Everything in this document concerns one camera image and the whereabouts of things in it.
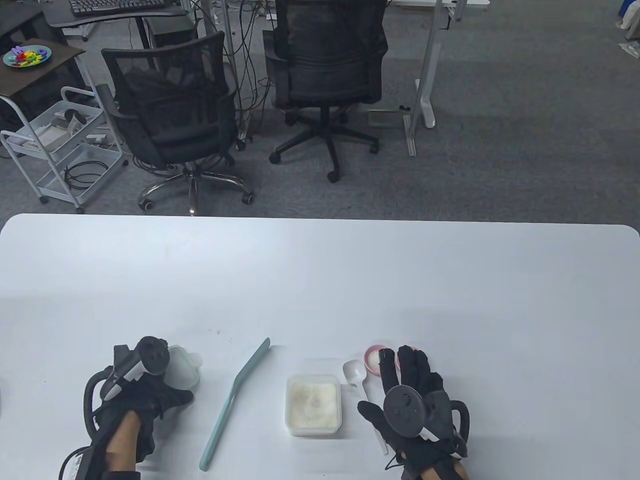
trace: teal spatula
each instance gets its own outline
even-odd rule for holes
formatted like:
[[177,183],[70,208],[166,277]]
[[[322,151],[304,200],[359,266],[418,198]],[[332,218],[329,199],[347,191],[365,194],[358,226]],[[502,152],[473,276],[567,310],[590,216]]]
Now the teal spatula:
[[222,411],[220,412],[220,416],[218,417],[216,426],[213,427],[213,432],[211,432],[211,436],[209,437],[207,446],[204,449],[202,458],[200,458],[200,470],[202,470],[203,472],[206,472],[209,469],[209,464],[211,463],[213,452],[216,449],[216,445],[218,444],[220,437],[222,436],[222,431],[225,429],[225,424],[227,423],[229,413],[231,412],[231,404],[234,400],[234,397],[236,396],[237,391],[240,389],[240,386],[243,384],[243,382],[249,376],[255,366],[260,362],[260,360],[262,360],[262,357],[264,357],[264,355],[269,351],[270,346],[271,340],[269,340],[269,337],[267,337],[266,339],[264,339],[264,342],[262,342],[262,345],[258,347],[258,350],[256,350],[255,353],[251,356],[249,361],[244,365],[244,367],[242,367],[240,373],[236,375],[236,379],[234,380],[234,384],[231,386],[231,391],[229,392],[227,401],[225,401],[225,404],[222,407]]

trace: black glove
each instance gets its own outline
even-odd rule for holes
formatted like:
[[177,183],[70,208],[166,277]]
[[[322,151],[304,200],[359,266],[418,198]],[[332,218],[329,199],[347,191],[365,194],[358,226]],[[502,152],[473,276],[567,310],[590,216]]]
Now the black glove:
[[[443,390],[442,377],[431,372],[429,360],[421,350],[403,346],[398,350],[400,373],[403,385],[414,388],[420,395]],[[398,385],[394,351],[388,348],[380,350],[380,376],[385,393]],[[428,442],[421,437],[406,438],[396,433],[385,418],[382,409],[373,403],[361,401],[358,411],[380,432],[382,438],[396,452],[396,461],[404,465],[403,478],[418,478],[430,467],[443,480],[461,479],[454,470],[455,460],[447,449],[440,448],[439,442]]]
[[102,403],[95,412],[99,431],[103,428],[115,432],[129,411],[140,418],[140,432],[136,448],[136,462],[141,462],[153,453],[154,419],[162,418],[170,408],[187,405],[193,400],[189,390],[177,390],[164,382],[164,375],[145,373],[138,381],[132,381],[115,398]]

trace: spoon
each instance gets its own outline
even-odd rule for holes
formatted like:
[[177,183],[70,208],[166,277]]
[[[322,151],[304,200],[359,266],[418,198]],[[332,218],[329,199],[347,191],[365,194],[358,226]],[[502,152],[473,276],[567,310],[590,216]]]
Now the spoon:
[[[360,360],[349,360],[342,366],[342,372],[344,373],[344,377],[347,379],[347,382],[358,387],[360,397],[365,401],[369,401],[369,398],[367,398],[367,392],[364,390],[364,385],[362,385],[362,382],[367,377],[367,369],[365,368],[364,363]],[[386,455],[389,452],[387,444],[382,438],[382,435],[380,435],[380,432],[376,428],[373,430],[376,432],[376,438],[378,439],[382,453]]]

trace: blue plate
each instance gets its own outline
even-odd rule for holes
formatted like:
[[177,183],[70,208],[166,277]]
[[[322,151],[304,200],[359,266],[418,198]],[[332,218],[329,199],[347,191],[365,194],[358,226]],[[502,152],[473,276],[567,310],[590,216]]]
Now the blue plate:
[[29,67],[35,67],[37,65],[42,65],[44,62],[46,62],[49,58],[51,58],[52,52],[51,49],[49,47],[44,47],[42,45],[27,45],[25,47],[22,47],[25,51],[27,52],[35,52],[38,53],[38,51],[45,51],[47,53],[47,57],[44,58],[42,61],[38,62],[38,63],[30,63],[29,65],[24,65],[23,67],[19,66],[19,65],[14,65],[13,63],[15,62],[15,55],[13,54],[13,52],[11,50],[9,50],[6,54],[4,54],[3,56],[3,62],[7,67],[11,67],[11,68],[29,68]]

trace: gray carpet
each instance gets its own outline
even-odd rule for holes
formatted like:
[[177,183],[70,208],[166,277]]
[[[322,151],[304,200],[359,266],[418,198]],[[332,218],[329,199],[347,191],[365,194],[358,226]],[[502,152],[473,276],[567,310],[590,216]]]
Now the gray carpet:
[[[617,46],[618,3],[495,0],[487,12],[469,12],[445,35],[433,92],[438,125],[419,127],[418,157],[407,156],[400,130],[368,128],[364,114],[355,114],[350,124],[380,135],[381,150],[371,155],[365,145],[340,141],[343,177],[334,185],[325,177],[331,164],[320,141],[290,150],[280,165],[269,163],[271,149],[299,127],[268,109],[253,143],[236,155],[238,172],[255,186],[255,203],[205,189],[202,213],[640,227],[640,63]],[[381,107],[411,103],[426,24],[423,13],[387,11]],[[260,29],[252,43],[259,77]],[[83,44],[101,81],[108,76],[97,52],[105,45],[129,46],[126,20],[100,25]],[[87,212],[143,214],[136,196],[151,181],[123,168]],[[185,184],[157,197],[146,214],[186,214],[186,191]],[[0,225],[20,212],[73,211],[57,200],[40,205],[13,162],[0,162]]]

